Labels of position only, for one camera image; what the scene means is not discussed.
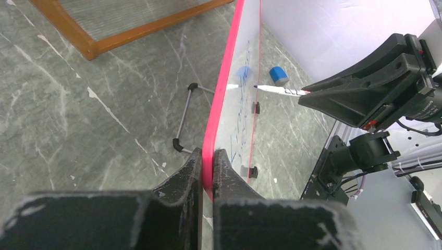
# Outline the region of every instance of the mesh screen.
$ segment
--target mesh screen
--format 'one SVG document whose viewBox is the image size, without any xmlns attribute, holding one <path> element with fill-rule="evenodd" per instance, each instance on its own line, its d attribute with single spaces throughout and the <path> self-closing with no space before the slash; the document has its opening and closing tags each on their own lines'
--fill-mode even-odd
<svg viewBox="0 0 442 250">
<path fill-rule="evenodd" d="M 207 2 L 210 0 L 59 0 L 96 41 Z"/>
</svg>

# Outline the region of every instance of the wooden frame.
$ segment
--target wooden frame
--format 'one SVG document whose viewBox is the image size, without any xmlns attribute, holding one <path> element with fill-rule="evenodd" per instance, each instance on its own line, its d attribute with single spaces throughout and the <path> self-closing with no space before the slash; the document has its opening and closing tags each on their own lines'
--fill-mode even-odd
<svg viewBox="0 0 442 250">
<path fill-rule="evenodd" d="M 30 2 L 57 28 L 88 60 L 150 33 L 164 29 L 233 0 L 212 0 L 168 17 L 124 31 L 105 39 L 92 39 L 65 11 L 58 0 L 30 0 Z"/>
</svg>

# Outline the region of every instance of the eraser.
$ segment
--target eraser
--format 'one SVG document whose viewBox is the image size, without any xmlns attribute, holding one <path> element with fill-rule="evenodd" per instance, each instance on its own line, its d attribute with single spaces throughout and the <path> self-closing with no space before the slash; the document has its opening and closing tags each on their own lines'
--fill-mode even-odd
<svg viewBox="0 0 442 250">
<path fill-rule="evenodd" d="M 287 74 L 280 66 L 273 67 L 269 74 L 276 86 L 283 86 L 289 81 Z"/>
</svg>

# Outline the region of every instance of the gray marble floor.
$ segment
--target gray marble floor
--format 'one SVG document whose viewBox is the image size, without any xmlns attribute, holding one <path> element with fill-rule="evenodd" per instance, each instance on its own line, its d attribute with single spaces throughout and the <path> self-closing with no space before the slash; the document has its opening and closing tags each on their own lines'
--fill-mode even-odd
<svg viewBox="0 0 442 250">
<path fill-rule="evenodd" d="M 1 1 L 0 219 L 29 192 L 151 189 L 180 168 L 188 155 L 171 139 L 187 86 L 215 89 L 234 7 L 88 61 L 28 1 Z M 311 83 L 264 28 L 261 84 L 276 65 L 289 87 Z M 333 121 L 293 98 L 259 99 L 252 163 L 260 176 L 250 185 L 266 198 L 299 198 Z M 186 148 L 202 146 L 211 102 L 211 94 L 192 95 Z M 207 199 L 204 218 L 203 249 L 211 249 Z"/>
</svg>

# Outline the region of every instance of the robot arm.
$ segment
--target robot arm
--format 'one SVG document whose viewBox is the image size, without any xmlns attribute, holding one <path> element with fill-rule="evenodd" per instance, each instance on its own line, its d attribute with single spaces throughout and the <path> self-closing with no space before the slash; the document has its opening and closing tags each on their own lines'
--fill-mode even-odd
<svg viewBox="0 0 442 250">
<path fill-rule="evenodd" d="M 299 104 L 369 132 L 385 130 L 402 116 L 441 130 L 442 81 L 432 78 L 435 71 L 425 40 L 392 34 L 356 65 L 304 87 L 311 93 Z"/>
</svg>

